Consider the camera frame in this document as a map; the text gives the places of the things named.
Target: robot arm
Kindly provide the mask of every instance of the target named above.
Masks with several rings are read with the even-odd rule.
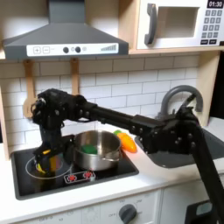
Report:
[[[43,165],[43,161],[63,152],[67,144],[73,141],[73,136],[61,136],[60,129],[65,120],[83,122],[81,118],[85,118],[84,122],[112,124],[139,136],[144,151],[148,154],[158,151],[192,154],[208,196],[220,217],[220,223],[224,223],[223,187],[202,128],[192,112],[193,109],[187,107],[188,102],[186,101],[175,115],[158,121],[98,107],[81,95],[74,96],[57,89],[46,90],[38,95],[32,110],[32,120],[39,125],[43,140],[34,153],[36,161]]]

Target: countertop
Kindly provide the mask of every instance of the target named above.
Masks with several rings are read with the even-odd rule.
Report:
[[[224,129],[222,130],[221,127],[224,127],[224,121],[213,118],[206,129],[224,141]],[[140,149],[137,154],[127,152],[127,155],[139,170],[136,176],[35,199],[17,200],[14,193],[11,161],[4,161],[4,150],[0,144],[0,223],[29,220],[200,178],[196,165],[165,169],[153,164]],[[219,173],[224,172],[224,158],[215,160],[215,165]]]

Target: microwave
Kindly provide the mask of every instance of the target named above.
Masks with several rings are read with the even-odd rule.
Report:
[[[140,0],[137,49],[223,46],[223,0]]]

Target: stove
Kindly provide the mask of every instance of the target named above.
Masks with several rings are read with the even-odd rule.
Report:
[[[123,155],[116,168],[106,171],[84,171],[68,164],[63,154],[52,158],[50,174],[45,174],[34,164],[35,149],[15,151],[11,154],[14,186],[18,200],[28,200],[51,193],[90,186],[138,174],[138,169]]]

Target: stainless steel pot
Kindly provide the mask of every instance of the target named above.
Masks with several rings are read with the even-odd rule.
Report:
[[[91,171],[103,171],[118,165],[122,158],[120,139],[107,131],[90,130],[80,133],[75,138],[73,161],[80,167]],[[81,146],[93,145],[97,155],[87,154]]]

